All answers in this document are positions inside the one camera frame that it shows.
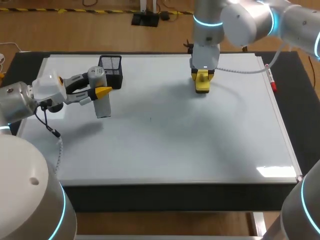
electrical cable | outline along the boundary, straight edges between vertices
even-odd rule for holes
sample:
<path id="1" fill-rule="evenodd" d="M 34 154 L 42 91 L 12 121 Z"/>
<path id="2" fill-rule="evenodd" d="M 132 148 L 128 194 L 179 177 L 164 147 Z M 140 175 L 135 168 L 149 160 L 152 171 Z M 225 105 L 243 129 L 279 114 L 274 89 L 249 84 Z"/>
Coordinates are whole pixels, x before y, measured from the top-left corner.
<path id="1" fill-rule="evenodd" d="M 22 52 L 21 48 L 16 44 L 15 42 L 1 42 L 0 45 L 5 45 L 5 44 L 14 44 L 20 52 Z"/>
<path id="2" fill-rule="evenodd" d="M 93 4 L 87 5 L 87 4 L 85 4 L 85 0 L 82 0 L 82 5 L 83 5 L 84 7 L 92 7 L 92 6 L 96 5 L 97 3 L 98 3 L 98 0 L 95 0 L 95 2 L 94 2 Z"/>
<path id="3" fill-rule="evenodd" d="M 314 65 L 313 65 L 313 63 L 312 63 L 312 61 L 311 61 L 311 57 L 308 56 L 308 58 L 309 58 L 309 62 L 310 62 L 310 64 L 311 64 L 312 72 L 313 72 L 313 89 L 315 89 L 315 88 L 316 88 L 316 73 L 315 73 L 315 68 L 314 68 Z"/>
<path id="4" fill-rule="evenodd" d="M 173 9 L 173 10 L 176 11 L 176 18 L 175 18 L 174 20 L 172 20 L 172 21 L 169 21 L 169 20 L 168 20 L 168 22 L 173 23 L 173 22 L 177 21 L 178 18 L 179 18 L 179 11 L 178 11 L 175 7 L 173 7 L 173 6 L 168 6 L 168 5 L 166 5 L 165 2 L 164 2 L 164 0 L 161 0 L 161 3 L 162 3 L 167 9 Z"/>
<path id="5" fill-rule="evenodd" d="M 0 45 L 6 45 L 6 44 L 13 44 L 15 45 L 18 49 L 19 49 L 19 52 L 22 52 L 21 48 L 18 46 L 18 44 L 16 44 L 15 42 L 1 42 Z M 4 63 L 6 61 L 6 58 L 5 56 L 3 55 L 3 61 L 0 62 L 0 74 L 1 73 L 5 73 L 5 72 L 2 72 L 3 68 L 4 68 Z"/>
<path id="6" fill-rule="evenodd" d="M 159 14 L 161 12 L 161 7 L 160 7 L 160 4 L 158 3 L 158 1 L 156 1 L 156 5 L 159 8 L 159 11 L 157 11 L 156 14 Z"/>
<path id="7" fill-rule="evenodd" d="M 0 62 L 0 74 L 3 73 L 2 70 L 4 68 L 5 61 L 6 61 L 6 57 L 5 57 L 5 55 L 3 55 L 3 60 Z"/>
<path id="8" fill-rule="evenodd" d="M 50 127 L 48 125 L 48 118 L 47 118 L 47 113 L 46 113 L 46 110 L 47 110 L 47 107 L 45 106 L 41 106 L 41 110 L 43 111 L 43 114 L 44 114 L 44 121 L 42 121 L 40 119 L 40 117 L 38 116 L 37 114 L 37 110 L 38 110 L 38 107 L 35 108 L 34 110 L 34 115 L 35 117 L 40 121 L 40 123 L 42 123 L 43 125 L 45 125 L 45 128 L 51 132 L 55 137 L 57 137 L 59 140 L 58 140 L 58 144 L 59 144 L 59 155 L 58 155 L 58 159 L 57 159 L 57 162 L 56 162 L 56 166 L 55 166 L 55 169 L 54 169 L 54 174 L 57 174 L 58 170 L 59 170 L 59 166 L 60 166 L 60 163 L 61 163 L 61 159 L 62 159 L 62 156 L 63 156 L 63 153 L 64 153 L 64 143 L 62 141 L 62 137 L 61 137 L 61 134 L 53 129 L 52 127 Z"/>
<path id="9" fill-rule="evenodd" d="M 58 161 L 56 162 L 56 166 L 55 166 L 55 170 L 54 170 L 54 174 L 56 174 L 56 175 L 59 170 L 61 159 L 62 159 L 62 156 L 64 153 L 64 143 L 62 141 L 61 136 L 59 137 L 58 144 L 59 144 L 59 155 L 58 155 Z"/>
<path id="10" fill-rule="evenodd" d="M 41 107 L 41 110 L 43 111 L 44 113 L 44 121 L 42 121 L 40 119 L 40 117 L 37 115 L 37 110 L 38 110 L 38 107 Z M 39 120 L 40 123 L 42 123 L 43 125 L 45 125 L 45 128 L 50 132 L 52 133 L 55 137 L 59 138 L 61 136 L 61 134 L 56 130 L 56 129 L 53 129 L 52 127 L 50 127 L 48 125 L 48 119 L 47 119 L 47 113 L 46 113 L 46 110 L 47 108 L 44 107 L 44 106 L 38 106 L 35 110 L 34 110 L 34 115 L 35 117 Z"/>
<path id="11" fill-rule="evenodd" d="M 272 61 L 270 62 L 270 64 L 265 67 L 264 69 L 261 70 L 257 70 L 257 71 L 240 71 L 240 70 L 231 70 L 231 69 L 226 69 L 226 68 L 222 68 L 222 67 L 217 67 L 216 70 L 220 70 L 220 71 L 224 71 L 224 72 L 229 72 L 229 73 L 236 73 L 236 74 L 259 74 L 259 73 L 263 73 L 265 71 L 267 71 L 268 69 L 270 69 L 275 62 L 277 61 L 282 49 L 286 46 L 286 43 L 283 42 L 281 44 L 281 46 L 279 47 L 279 49 L 276 51 Z"/>

black cable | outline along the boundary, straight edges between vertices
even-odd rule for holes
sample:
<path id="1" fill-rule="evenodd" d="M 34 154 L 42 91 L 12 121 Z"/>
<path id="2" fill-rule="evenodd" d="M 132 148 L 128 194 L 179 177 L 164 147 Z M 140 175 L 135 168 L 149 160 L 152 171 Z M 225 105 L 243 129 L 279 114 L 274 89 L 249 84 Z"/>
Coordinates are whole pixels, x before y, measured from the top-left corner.
<path id="1" fill-rule="evenodd" d="M 179 18 L 179 11 L 178 11 L 175 7 L 173 7 L 173 6 L 168 6 L 168 5 L 166 5 L 165 2 L 164 2 L 164 0 L 161 0 L 161 3 L 162 3 L 167 9 L 173 9 L 173 10 L 176 11 L 176 18 L 175 18 L 174 20 L 168 21 L 168 22 L 173 23 L 173 22 L 177 21 L 178 18 Z"/>
<path id="2" fill-rule="evenodd" d="M 40 121 L 40 123 L 42 123 L 43 125 L 45 125 L 45 128 L 46 128 L 49 132 L 51 132 L 51 133 L 52 133 L 54 136 L 56 136 L 57 138 L 60 138 L 61 134 L 60 134 L 57 130 L 53 129 L 52 127 L 50 127 L 50 126 L 48 125 L 48 118 L 47 118 L 47 113 L 46 113 L 47 108 L 41 106 L 41 110 L 42 110 L 43 113 L 44 113 L 44 121 L 45 121 L 45 122 L 44 122 L 44 121 L 42 121 L 42 120 L 40 119 L 40 117 L 37 115 L 38 107 L 34 110 L 34 115 L 35 115 L 35 117 Z"/>
<path id="3" fill-rule="evenodd" d="M 98 3 L 98 0 L 95 0 L 95 2 L 93 4 L 87 5 L 87 4 L 85 4 L 85 0 L 82 0 L 82 5 L 85 7 L 92 7 L 92 6 L 96 5 L 97 3 Z"/>
<path id="4" fill-rule="evenodd" d="M 316 73 L 315 73 L 315 68 L 314 68 L 314 65 L 313 65 L 313 63 L 312 63 L 312 61 L 311 61 L 310 56 L 309 56 L 308 58 L 309 58 L 309 62 L 310 62 L 310 64 L 311 64 L 312 72 L 313 72 L 313 89 L 315 89 L 315 88 L 316 88 Z"/>

wooden floor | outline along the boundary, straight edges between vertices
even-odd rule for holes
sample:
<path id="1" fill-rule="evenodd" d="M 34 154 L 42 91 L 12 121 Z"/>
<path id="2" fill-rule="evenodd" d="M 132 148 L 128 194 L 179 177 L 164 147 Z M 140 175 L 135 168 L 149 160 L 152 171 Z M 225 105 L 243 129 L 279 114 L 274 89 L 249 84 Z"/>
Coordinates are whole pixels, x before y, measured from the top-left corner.
<path id="1" fill-rule="evenodd" d="M 320 1 L 292 1 L 320 9 Z M 171 0 L 168 5 L 192 11 L 192 0 Z M 0 8 L 82 8 L 81 0 L 11 0 Z M 100 0 L 96 9 L 139 9 L 138 0 Z M 192 42 L 193 17 L 180 15 L 174 22 L 159 22 L 157 28 L 131 26 L 130 14 L 92 14 L 55 12 L 0 12 L 0 43 L 16 42 L 23 51 L 120 51 L 185 52 L 183 43 Z M 249 51 L 276 51 L 276 38 L 265 38 L 248 47 Z M 240 51 L 224 40 L 222 51 Z M 17 49 L 0 45 L 5 55 L 5 72 Z M 305 53 L 298 51 L 303 65 L 313 79 Z M 312 60 L 316 78 L 319 64 Z M 320 94 L 320 82 L 316 86 Z M 267 213 L 270 225 L 278 213 Z M 248 236 L 246 213 L 86 213 L 78 214 L 79 234 L 148 234 L 148 235 L 230 235 Z"/>

black mat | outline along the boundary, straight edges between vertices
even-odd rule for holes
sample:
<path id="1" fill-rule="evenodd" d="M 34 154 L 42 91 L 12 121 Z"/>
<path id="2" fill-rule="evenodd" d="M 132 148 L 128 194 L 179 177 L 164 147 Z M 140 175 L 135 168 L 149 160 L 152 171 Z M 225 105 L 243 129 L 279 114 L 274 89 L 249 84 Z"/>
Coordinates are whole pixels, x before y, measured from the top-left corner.
<path id="1" fill-rule="evenodd" d="M 31 84 L 51 54 L 168 54 L 166 52 L 17 53 L 3 86 Z M 257 52 L 265 64 L 274 52 Z M 320 102 L 296 52 L 282 52 L 272 68 L 275 98 L 303 175 L 320 159 Z M 13 134 L 20 123 L 11 124 Z M 151 184 L 65 187 L 77 212 L 279 211 L 295 184 Z"/>

marker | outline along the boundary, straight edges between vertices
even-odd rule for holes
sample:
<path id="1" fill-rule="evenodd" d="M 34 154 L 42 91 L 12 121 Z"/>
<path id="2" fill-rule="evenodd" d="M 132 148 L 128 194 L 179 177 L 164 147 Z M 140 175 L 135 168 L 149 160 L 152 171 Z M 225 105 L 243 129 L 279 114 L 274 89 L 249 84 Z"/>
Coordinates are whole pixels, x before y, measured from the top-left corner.
<path id="1" fill-rule="evenodd" d="M 277 91 L 277 86 L 276 86 L 276 83 L 275 83 L 275 80 L 274 80 L 274 76 L 272 76 L 270 68 L 266 71 L 266 74 L 268 76 L 269 83 L 271 85 L 272 91 L 275 93 Z"/>

